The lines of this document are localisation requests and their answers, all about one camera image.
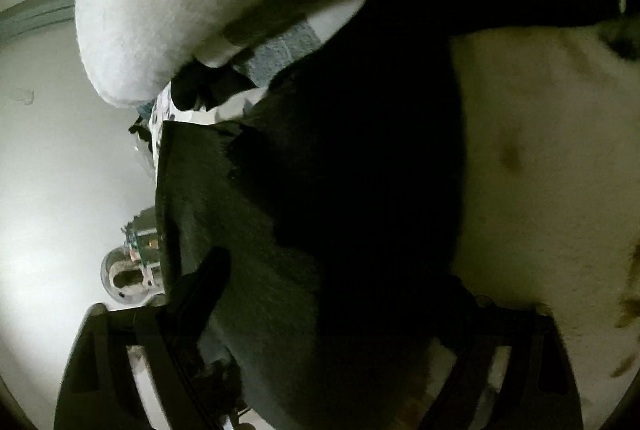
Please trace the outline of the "black grey striped shirt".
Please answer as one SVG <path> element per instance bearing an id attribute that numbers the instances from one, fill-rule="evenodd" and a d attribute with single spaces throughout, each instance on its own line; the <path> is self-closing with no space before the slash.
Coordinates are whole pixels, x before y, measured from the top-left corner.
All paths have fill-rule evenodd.
<path id="1" fill-rule="evenodd" d="M 231 253 L 202 340 L 277 429 L 426 429 L 456 357 L 433 336 L 454 274 L 468 138 L 457 38 L 581 24 L 613 0 L 366 0 L 250 114 L 167 125 L 158 226 L 170 278 Z"/>

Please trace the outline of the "white electric fan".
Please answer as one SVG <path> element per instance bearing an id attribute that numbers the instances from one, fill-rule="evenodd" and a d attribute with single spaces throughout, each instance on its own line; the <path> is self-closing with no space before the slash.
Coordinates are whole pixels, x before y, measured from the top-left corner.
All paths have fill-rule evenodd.
<path id="1" fill-rule="evenodd" d="M 164 292 L 160 263 L 131 257 L 125 247 L 115 248 L 104 257 L 100 276 L 104 290 L 123 305 L 140 304 Z"/>

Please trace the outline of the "green metal shelf rack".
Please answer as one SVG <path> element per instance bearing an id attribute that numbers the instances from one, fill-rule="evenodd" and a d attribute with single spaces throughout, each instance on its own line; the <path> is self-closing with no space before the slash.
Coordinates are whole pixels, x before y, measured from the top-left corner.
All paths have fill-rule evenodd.
<path id="1" fill-rule="evenodd" d="M 160 269 L 160 236 L 157 232 L 155 208 L 147 208 L 128 222 L 122 229 L 130 259 L 137 264 L 150 288 L 163 288 Z"/>

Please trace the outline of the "floral cream bed blanket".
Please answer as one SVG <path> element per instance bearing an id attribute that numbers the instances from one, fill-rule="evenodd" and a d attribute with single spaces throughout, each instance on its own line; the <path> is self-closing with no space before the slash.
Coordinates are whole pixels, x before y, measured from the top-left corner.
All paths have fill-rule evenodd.
<path id="1" fill-rule="evenodd" d="M 582 429 L 606 429 L 639 387 L 638 62 L 596 28 L 484 31 L 452 53 L 468 138 L 454 275 L 552 314 Z M 487 429 L 509 353 L 469 429 Z"/>

